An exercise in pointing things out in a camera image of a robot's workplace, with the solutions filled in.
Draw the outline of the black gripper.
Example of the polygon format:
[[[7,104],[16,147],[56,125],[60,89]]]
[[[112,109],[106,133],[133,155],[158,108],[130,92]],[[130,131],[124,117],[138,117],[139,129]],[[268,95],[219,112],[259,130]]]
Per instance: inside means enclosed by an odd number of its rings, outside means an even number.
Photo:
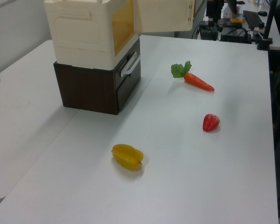
[[[219,23],[221,20],[221,10],[224,6],[224,0],[207,0],[206,16],[209,17],[209,21],[214,21],[212,17],[217,17],[215,23]]]

